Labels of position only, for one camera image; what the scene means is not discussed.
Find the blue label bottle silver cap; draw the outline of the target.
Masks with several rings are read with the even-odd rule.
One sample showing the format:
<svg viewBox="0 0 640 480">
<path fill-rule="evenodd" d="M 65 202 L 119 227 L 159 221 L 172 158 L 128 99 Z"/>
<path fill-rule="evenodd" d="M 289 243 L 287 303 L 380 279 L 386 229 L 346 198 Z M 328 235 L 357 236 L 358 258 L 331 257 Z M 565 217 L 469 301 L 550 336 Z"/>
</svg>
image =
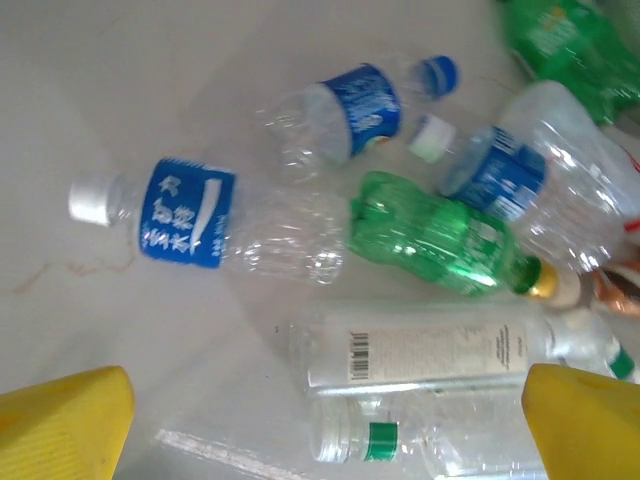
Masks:
<svg viewBox="0 0 640 480">
<path fill-rule="evenodd" d="M 128 223 L 137 250 L 157 261 L 320 285 L 332 283 L 344 264 L 348 212 L 341 198 L 176 157 L 140 178 L 84 173 L 70 187 L 68 210 L 79 222 Z"/>
</svg>

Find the clear bottle green band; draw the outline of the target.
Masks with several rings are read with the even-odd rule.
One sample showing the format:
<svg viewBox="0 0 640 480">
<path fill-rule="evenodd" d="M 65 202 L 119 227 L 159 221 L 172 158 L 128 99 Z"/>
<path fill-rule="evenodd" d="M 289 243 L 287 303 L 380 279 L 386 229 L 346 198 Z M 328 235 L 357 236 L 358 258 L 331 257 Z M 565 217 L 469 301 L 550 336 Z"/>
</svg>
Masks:
<svg viewBox="0 0 640 480">
<path fill-rule="evenodd" d="M 509 391 L 325 397 L 309 403 L 325 463 L 397 463 L 414 480 L 548 480 Z"/>
</svg>

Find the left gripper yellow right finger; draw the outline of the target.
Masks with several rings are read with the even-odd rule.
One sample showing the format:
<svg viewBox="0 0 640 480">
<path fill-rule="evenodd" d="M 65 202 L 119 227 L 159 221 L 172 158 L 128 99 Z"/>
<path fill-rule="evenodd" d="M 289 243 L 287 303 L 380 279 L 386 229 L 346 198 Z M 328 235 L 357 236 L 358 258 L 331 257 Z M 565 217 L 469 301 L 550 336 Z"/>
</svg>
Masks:
<svg viewBox="0 0 640 480">
<path fill-rule="evenodd" d="M 640 385 L 535 364 L 521 404 L 549 480 L 640 480 Z"/>
</svg>

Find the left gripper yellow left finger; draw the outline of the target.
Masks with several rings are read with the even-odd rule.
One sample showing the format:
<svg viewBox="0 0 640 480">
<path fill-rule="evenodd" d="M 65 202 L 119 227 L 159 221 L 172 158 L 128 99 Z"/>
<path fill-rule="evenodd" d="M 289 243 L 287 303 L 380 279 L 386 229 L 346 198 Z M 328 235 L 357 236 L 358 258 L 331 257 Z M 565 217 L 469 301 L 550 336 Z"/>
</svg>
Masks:
<svg viewBox="0 0 640 480">
<path fill-rule="evenodd" d="M 0 394 L 0 480 L 112 480 L 134 412 L 121 366 Z"/>
</svg>

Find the clear bottle barcode label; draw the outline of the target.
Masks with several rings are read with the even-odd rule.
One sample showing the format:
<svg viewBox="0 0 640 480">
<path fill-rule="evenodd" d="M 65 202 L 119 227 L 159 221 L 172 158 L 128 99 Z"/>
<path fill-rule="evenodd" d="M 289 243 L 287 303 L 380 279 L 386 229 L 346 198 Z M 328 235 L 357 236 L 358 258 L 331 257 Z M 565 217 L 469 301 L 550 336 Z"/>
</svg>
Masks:
<svg viewBox="0 0 640 480">
<path fill-rule="evenodd" d="M 520 386 L 543 363 L 640 383 L 640 366 L 589 310 L 334 307 L 293 325 L 290 345 L 301 387 L 315 397 Z"/>
</svg>

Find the clear square plastic bottle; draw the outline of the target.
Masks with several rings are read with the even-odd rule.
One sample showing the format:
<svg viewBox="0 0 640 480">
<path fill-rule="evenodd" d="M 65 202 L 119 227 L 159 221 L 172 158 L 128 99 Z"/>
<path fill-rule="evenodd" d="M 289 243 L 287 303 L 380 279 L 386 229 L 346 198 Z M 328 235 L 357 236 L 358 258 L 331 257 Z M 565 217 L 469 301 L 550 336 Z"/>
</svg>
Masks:
<svg viewBox="0 0 640 480">
<path fill-rule="evenodd" d="M 243 480 L 324 480 L 269 463 L 260 459 L 254 451 L 232 448 L 220 442 L 207 442 L 179 431 L 160 429 L 155 439 L 164 447 L 224 466 L 241 475 Z"/>
</svg>

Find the clear bottle red cap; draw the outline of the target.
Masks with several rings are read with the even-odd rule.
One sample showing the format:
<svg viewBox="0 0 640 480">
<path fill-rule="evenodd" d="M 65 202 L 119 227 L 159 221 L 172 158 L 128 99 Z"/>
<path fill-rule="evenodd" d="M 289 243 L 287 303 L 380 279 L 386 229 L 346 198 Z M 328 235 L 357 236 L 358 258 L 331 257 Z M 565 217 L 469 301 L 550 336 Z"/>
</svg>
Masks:
<svg viewBox="0 0 640 480">
<path fill-rule="evenodd" d="M 640 245 L 640 137 L 629 135 L 617 127 L 611 130 L 610 137 L 628 157 L 631 172 L 623 175 L 626 181 L 623 190 L 632 204 L 633 212 L 628 214 L 625 229 L 633 241 Z"/>
</svg>

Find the green bottle yellow cap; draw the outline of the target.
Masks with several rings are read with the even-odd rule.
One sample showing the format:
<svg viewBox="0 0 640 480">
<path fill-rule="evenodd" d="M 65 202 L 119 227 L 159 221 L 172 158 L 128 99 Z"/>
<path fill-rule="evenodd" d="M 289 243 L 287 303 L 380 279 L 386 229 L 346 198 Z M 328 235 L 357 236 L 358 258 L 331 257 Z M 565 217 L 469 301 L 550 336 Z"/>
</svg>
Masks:
<svg viewBox="0 0 640 480">
<path fill-rule="evenodd" d="M 383 171 L 366 173 L 351 201 L 349 248 L 464 296 L 505 290 L 549 299 L 560 284 L 556 269 L 524 253 L 505 222 Z"/>
<path fill-rule="evenodd" d="M 497 0 L 506 44 L 536 80 L 566 87 L 598 125 L 640 107 L 640 58 L 583 0 Z"/>
</svg>

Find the copper brown label bottle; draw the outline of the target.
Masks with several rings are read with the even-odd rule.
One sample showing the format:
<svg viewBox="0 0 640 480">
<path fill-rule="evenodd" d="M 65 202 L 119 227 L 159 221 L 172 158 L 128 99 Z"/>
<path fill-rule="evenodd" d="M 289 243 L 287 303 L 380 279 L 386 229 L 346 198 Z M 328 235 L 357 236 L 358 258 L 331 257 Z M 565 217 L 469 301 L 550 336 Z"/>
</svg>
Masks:
<svg viewBox="0 0 640 480">
<path fill-rule="evenodd" d="M 585 307 L 640 320 L 640 259 L 612 263 L 582 275 L 564 271 L 547 303 L 553 308 Z"/>
</svg>

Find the blue label bottle white cap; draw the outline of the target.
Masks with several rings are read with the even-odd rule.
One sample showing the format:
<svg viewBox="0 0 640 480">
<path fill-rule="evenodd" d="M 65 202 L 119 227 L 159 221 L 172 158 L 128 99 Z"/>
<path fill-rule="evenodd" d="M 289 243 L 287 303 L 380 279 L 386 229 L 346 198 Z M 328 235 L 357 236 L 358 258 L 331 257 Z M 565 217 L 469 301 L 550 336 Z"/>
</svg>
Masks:
<svg viewBox="0 0 640 480">
<path fill-rule="evenodd" d="M 640 168 L 556 81 L 525 88 L 471 134 L 427 113 L 408 147 L 436 166 L 440 195 L 505 221 L 558 267 L 603 266 L 640 221 Z"/>
</svg>

